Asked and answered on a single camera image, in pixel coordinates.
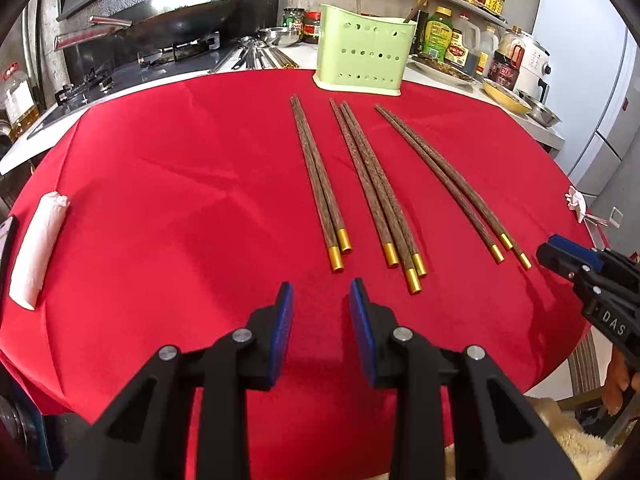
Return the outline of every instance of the blue gripper pad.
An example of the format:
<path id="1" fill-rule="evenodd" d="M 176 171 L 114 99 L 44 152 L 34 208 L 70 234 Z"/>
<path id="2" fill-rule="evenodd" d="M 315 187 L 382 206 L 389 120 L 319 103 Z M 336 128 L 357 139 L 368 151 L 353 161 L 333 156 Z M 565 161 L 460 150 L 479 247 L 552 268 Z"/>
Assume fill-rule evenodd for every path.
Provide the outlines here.
<path id="1" fill-rule="evenodd" d="M 271 347 L 269 350 L 269 380 L 271 386 L 275 385 L 282 371 L 284 356 L 287 352 L 287 343 L 289 342 L 289 333 L 291 332 L 293 287 L 290 283 L 283 283 L 280 287 L 274 308 L 277 309 L 278 315 L 276 325 L 271 333 Z"/>
<path id="2" fill-rule="evenodd" d="M 595 270 L 596 272 L 600 272 L 602 270 L 604 264 L 598 257 L 598 253 L 595 253 L 594 251 L 582 247 L 581 245 L 578 245 L 571 240 L 567 240 L 560 235 L 553 235 L 551 238 L 549 238 L 547 243 L 555 247 L 556 249 L 560 249 L 565 253 L 569 253 L 574 258 L 590 266 L 591 269 Z"/>
<path id="3" fill-rule="evenodd" d="M 376 343 L 371 331 L 369 314 L 367 313 L 369 298 L 362 281 L 359 279 L 351 282 L 349 304 L 351 307 L 351 319 L 353 319 L 353 329 L 358 344 L 358 353 L 360 354 L 360 364 L 365 377 L 374 386 L 378 377 Z"/>

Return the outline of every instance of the gas stove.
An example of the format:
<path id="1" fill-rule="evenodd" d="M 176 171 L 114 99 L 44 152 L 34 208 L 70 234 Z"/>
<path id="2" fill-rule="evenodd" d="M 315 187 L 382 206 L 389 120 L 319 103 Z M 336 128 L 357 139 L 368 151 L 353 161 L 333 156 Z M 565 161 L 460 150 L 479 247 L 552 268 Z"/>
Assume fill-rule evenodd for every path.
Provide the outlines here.
<path id="1" fill-rule="evenodd" d="M 92 68 L 82 83 L 65 85 L 56 93 L 58 106 L 47 113 L 41 123 L 42 127 L 36 128 L 28 138 L 67 114 L 89 107 L 96 101 L 123 90 L 191 72 L 207 70 L 213 73 L 236 48 L 233 42 L 220 45 L 220 37 L 216 33 L 191 43 L 161 49 L 148 56 L 139 54 L 137 61 L 115 69 L 110 65 L 103 65 L 96 70 Z"/>

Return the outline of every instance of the fur rug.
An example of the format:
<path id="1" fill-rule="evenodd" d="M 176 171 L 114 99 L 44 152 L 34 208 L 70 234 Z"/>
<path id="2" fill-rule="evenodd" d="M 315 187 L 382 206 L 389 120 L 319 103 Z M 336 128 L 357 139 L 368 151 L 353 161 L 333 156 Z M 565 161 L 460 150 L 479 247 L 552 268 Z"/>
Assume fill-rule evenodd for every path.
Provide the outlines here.
<path id="1" fill-rule="evenodd" d="M 549 428 L 582 480 L 596 480 L 618 450 L 608 446 L 604 440 L 584 433 L 580 424 L 563 414 L 553 399 L 527 397 L 536 413 Z M 453 444 L 445 449 L 445 472 L 447 480 L 455 480 L 455 455 Z M 388 474 L 371 480 L 386 480 Z"/>

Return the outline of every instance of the finger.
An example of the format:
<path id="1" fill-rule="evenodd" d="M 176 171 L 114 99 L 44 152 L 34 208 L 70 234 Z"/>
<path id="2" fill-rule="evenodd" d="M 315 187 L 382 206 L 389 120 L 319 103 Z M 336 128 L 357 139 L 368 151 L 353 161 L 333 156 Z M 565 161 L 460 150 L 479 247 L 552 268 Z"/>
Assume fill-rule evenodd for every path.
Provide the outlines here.
<path id="1" fill-rule="evenodd" d="M 611 361 L 607 367 L 607 378 L 604 381 L 602 403 L 609 412 L 609 415 L 615 415 L 622 407 L 622 391 L 618 386 L 618 381 L 614 377 L 613 361 Z"/>
<path id="2" fill-rule="evenodd" d="M 629 387 L 631 378 L 629 377 L 629 368 L 626 366 L 625 356 L 615 347 L 611 352 L 611 362 L 607 367 L 607 377 L 610 374 L 623 392 Z"/>

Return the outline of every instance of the jar lid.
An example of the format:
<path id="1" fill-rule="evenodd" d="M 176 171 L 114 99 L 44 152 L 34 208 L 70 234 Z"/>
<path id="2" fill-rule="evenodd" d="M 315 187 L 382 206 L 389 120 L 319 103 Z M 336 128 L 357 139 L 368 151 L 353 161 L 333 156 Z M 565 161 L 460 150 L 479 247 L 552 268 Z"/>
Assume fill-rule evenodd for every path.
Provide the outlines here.
<path id="1" fill-rule="evenodd" d="M 439 12 L 440 14 L 444 14 L 446 16 L 451 15 L 451 9 L 447 9 L 447 7 L 438 7 L 436 9 L 436 12 Z"/>
<path id="2" fill-rule="evenodd" d="M 2 79 L 4 79 L 5 81 L 7 79 L 9 79 L 11 77 L 11 75 L 18 70 L 18 64 L 17 63 L 11 63 L 11 65 L 9 65 L 7 67 L 7 69 L 4 71 L 4 73 L 2 74 Z"/>

